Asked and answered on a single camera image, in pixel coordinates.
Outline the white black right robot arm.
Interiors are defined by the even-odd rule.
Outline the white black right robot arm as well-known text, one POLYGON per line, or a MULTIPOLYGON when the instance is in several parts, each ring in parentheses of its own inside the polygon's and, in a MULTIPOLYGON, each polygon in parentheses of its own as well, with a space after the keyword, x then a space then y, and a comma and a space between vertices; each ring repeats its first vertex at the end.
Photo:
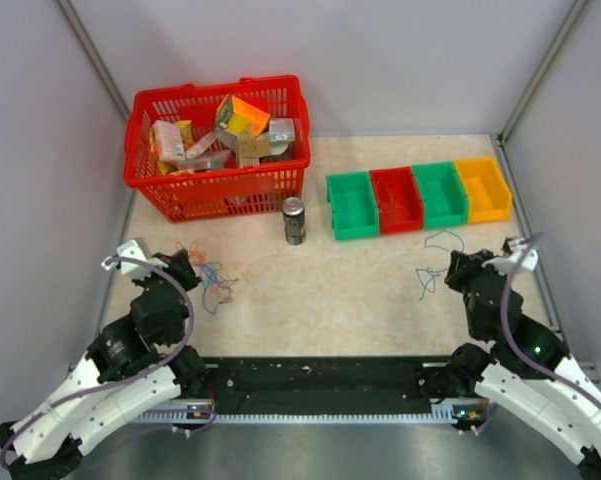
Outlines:
POLYGON ((454 250, 446 285, 461 294, 471 342, 446 364, 447 390, 477 394, 553 443, 584 479, 601 479, 601 390, 566 344, 522 311, 515 269, 533 271, 535 248, 454 250))

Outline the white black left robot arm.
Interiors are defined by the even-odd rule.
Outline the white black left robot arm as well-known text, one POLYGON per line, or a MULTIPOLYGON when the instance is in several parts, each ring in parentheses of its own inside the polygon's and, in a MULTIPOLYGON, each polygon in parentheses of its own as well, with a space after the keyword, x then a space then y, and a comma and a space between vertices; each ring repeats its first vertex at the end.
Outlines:
POLYGON ((138 416, 206 387, 205 362, 188 343, 194 319, 188 293, 202 281, 188 252, 151 255, 133 240, 103 266, 141 292, 37 409, 0 425, 0 463, 13 479, 63 479, 138 416))

